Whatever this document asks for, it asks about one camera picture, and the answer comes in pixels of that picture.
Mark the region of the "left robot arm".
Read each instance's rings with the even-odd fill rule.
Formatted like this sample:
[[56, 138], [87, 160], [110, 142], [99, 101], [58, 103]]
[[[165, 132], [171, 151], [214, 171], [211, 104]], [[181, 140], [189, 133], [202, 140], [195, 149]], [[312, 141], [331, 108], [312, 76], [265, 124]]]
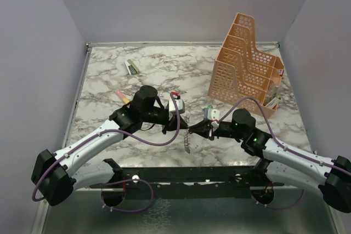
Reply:
[[129, 136], [150, 145], [149, 141], [134, 135], [141, 130], [143, 123], [158, 124], [163, 133], [174, 131], [178, 134], [188, 127], [180, 116], [184, 111], [185, 103], [177, 93], [171, 92], [168, 104], [163, 106], [154, 87], [142, 86], [130, 102], [115, 110], [83, 139], [53, 153], [44, 150], [38, 154], [31, 176], [35, 185], [32, 200], [39, 202], [36, 194], [40, 192], [42, 199], [55, 206], [84, 187], [96, 184], [117, 186], [123, 176], [120, 166], [113, 160], [106, 159], [93, 167], [84, 164]]

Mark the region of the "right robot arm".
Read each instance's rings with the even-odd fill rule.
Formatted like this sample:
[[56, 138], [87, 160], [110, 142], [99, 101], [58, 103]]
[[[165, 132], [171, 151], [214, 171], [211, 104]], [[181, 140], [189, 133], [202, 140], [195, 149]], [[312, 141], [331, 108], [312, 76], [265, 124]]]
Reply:
[[235, 110], [230, 122], [205, 118], [189, 128], [206, 139], [232, 138], [263, 166], [252, 171], [257, 185], [268, 181], [291, 185], [320, 196], [330, 207], [350, 213], [350, 160], [318, 156], [284, 143], [256, 128], [256, 120], [245, 109]]

